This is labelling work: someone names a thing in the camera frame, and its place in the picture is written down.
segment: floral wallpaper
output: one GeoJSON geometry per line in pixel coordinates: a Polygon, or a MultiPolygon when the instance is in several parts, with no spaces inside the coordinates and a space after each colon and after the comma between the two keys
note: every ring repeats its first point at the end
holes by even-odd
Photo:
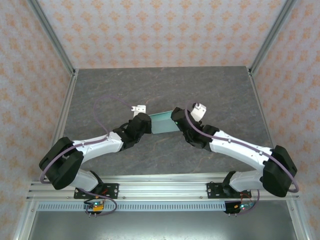
{"type": "Polygon", "coordinates": [[[75,68],[250,67],[285,0],[39,0],[75,68]]]}
{"type": "Polygon", "coordinates": [[[274,142],[298,168],[308,222],[320,236],[320,4],[299,0],[258,73],[257,91],[274,142]]]}
{"type": "Polygon", "coordinates": [[[0,1],[0,239],[13,239],[70,76],[26,0],[0,1]]]}

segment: aluminum frame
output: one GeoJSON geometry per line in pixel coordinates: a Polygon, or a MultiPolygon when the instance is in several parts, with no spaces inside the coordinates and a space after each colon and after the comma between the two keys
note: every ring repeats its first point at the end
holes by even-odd
{"type": "Polygon", "coordinates": [[[274,147],[276,144],[275,144],[275,141],[273,139],[273,136],[270,133],[270,130],[269,130],[269,127],[268,127],[268,124],[267,124],[265,112],[264,112],[264,109],[262,108],[262,104],[261,104],[261,101],[260,101],[260,98],[259,98],[259,95],[258,95],[258,91],[257,91],[257,88],[256,88],[254,77],[251,75],[251,73],[249,71],[248,71],[248,76],[249,76],[249,79],[250,79],[250,82],[251,82],[251,86],[253,88],[255,99],[256,99],[256,101],[258,103],[258,107],[259,107],[259,110],[260,110],[260,113],[261,113],[261,116],[262,116],[262,120],[263,120],[265,129],[266,129],[266,133],[268,134],[268,138],[269,138],[269,140],[270,140],[270,142],[272,144],[272,147],[274,147]]]}
{"type": "Polygon", "coordinates": [[[262,62],[264,57],[267,55],[267,52],[268,52],[270,46],[274,42],[278,32],[280,31],[281,27],[285,23],[287,17],[290,15],[291,10],[296,2],[297,2],[297,0],[287,0],[285,2],[282,10],[280,11],[280,14],[278,15],[277,19],[275,20],[270,32],[268,33],[268,35],[265,38],[258,54],[256,55],[256,57],[252,63],[252,66],[249,68],[250,74],[252,76],[254,76],[254,74],[257,72],[257,70],[260,66],[260,63],[262,62]]]}
{"type": "MultiPolygon", "coordinates": [[[[222,183],[228,173],[187,173],[161,175],[124,175],[101,177],[104,183],[118,183],[118,202],[122,201],[208,201],[206,184],[222,183]]],[[[27,201],[80,201],[74,199],[75,188],[68,186],[55,190],[51,184],[32,182],[27,201]]],[[[257,192],[252,191],[252,199],[257,192]]],[[[298,193],[286,197],[276,197],[266,190],[260,191],[261,200],[297,200],[298,193]]],[[[216,198],[209,201],[232,201],[237,198],[216,198]]]]}
{"type": "Polygon", "coordinates": [[[59,114],[59,120],[56,124],[54,135],[51,139],[51,146],[53,146],[62,136],[64,135],[64,130],[67,122],[67,117],[69,113],[69,108],[72,100],[72,96],[74,94],[74,89],[76,86],[76,81],[78,77],[79,69],[76,69],[74,71],[74,74],[72,74],[69,82],[69,86],[67,89],[67,92],[64,96],[63,105],[60,110],[59,114]]]}
{"type": "Polygon", "coordinates": [[[32,10],[34,11],[34,14],[39,19],[39,21],[40,21],[45,33],[49,37],[50,41],[53,44],[53,47],[55,48],[55,50],[57,51],[59,57],[61,58],[64,67],[66,68],[66,70],[70,74],[73,74],[74,73],[74,67],[72,66],[72,63],[71,63],[68,55],[66,54],[62,44],[60,43],[60,41],[59,41],[54,29],[52,28],[48,18],[46,17],[46,14],[44,13],[44,11],[43,11],[41,5],[39,4],[38,0],[27,0],[27,2],[29,3],[29,5],[32,8],[32,10]]]}
{"type": "Polygon", "coordinates": [[[299,201],[287,200],[288,210],[291,216],[294,231],[298,240],[313,240],[312,232],[307,223],[303,203],[299,201]]]}
{"type": "Polygon", "coordinates": [[[20,221],[13,237],[14,240],[29,239],[31,229],[36,217],[38,205],[38,201],[30,201],[25,203],[20,221]]]}

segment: gray granite table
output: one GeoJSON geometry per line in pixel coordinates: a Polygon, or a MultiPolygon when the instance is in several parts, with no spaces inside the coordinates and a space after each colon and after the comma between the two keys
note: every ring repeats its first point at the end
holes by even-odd
{"type": "MultiPolygon", "coordinates": [[[[204,124],[228,134],[271,147],[259,106],[244,66],[81,69],[66,121],[64,135],[82,140],[105,134],[95,122],[93,105],[102,95],[146,105],[147,114],[185,108],[196,101],[207,107],[204,124]]],[[[109,130],[132,119],[133,112],[106,99],[97,115],[109,130]]],[[[105,175],[185,174],[249,171],[231,157],[197,149],[180,132],[147,134],[134,147],[99,156],[84,163],[84,170],[105,175]]]]}

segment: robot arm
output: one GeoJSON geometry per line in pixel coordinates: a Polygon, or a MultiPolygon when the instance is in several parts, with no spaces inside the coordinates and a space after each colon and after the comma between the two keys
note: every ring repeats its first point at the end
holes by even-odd
{"type": "Polygon", "coordinates": [[[256,169],[247,172],[229,172],[222,183],[223,193],[229,198],[233,198],[244,190],[265,189],[275,196],[285,197],[292,181],[274,161],[263,153],[267,153],[277,159],[294,177],[297,173],[297,168],[286,149],[278,145],[271,149],[251,144],[237,139],[217,127],[202,125],[201,119],[206,110],[206,107],[202,104],[194,104],[193,110],[187,113],[191,123],[198,130],[213,136],[213,138],[195,131],[187,121],[184,109],[176,107],[171,114],[171,119],[183,133],[185,140],[192,146],[209,152],[228,155],[256,169]],[[256,151],[249,149],[247,146],[255,148],[256,151]]]}
{"type": "Polygon", "coordinates": [[[133,107],[133,119],[111,131],[108,136],[102,135],[75,141],[71,141],[68,137],[59,139],[39,163],[42,171],[60,153],[74,146],[77,147],[59,157],[45,173],[53,187],[60,190],[73,186],[100,194],[103,182],[93,171],[83,171],[80,166],[98,156],[131,148],[144,134],[151,134],[151,118],[145,114],[145,106],[142,112],[138,112],[139,109],[135,108],[133,107]]]}

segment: metal plate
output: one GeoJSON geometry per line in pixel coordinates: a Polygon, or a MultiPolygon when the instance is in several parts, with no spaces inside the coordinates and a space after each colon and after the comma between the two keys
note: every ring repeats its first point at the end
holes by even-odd
{"type": "MultiPolygon", "coordinates": [[[[223,190],[222,183],[217,183],[217,182],[209,182],[206,184],[206,192],[208,195],[208,199],[227,199],[229,198],[223,190]]],[[[244,195],[242,196],[243,199],[248,199],[249,197],[251,198],[251,191],[242,191],[244,195]]],[[[235,198],[241,198],[241,193],[238,192],[236,194],[235,198]]]]}
{"type": "MultiPolygon", "coordinates": [[[[197,212],[225,211],[224,201],[127,201],[118,202],[117,212],[197,212]]],[[[103,211],[114,209],[112,202],[104,203],[103,211]]],[[[41,201],[38,212],[83,212],[86,205],[78,201],[41,201]]]]}
{"type": "MultiPolygon", "coordinates": [[[[119,184],[118,183],[104,183],[103,184],[103,192],[102,196],[106,196],[112,199],[117,199],[118,198],[118,193],[119,193],[119,184]]],[[[84,193],[80,189],[76,188],[74,190],[74,199],[92,199],[93,196],[87,193],[84,193]]]]}

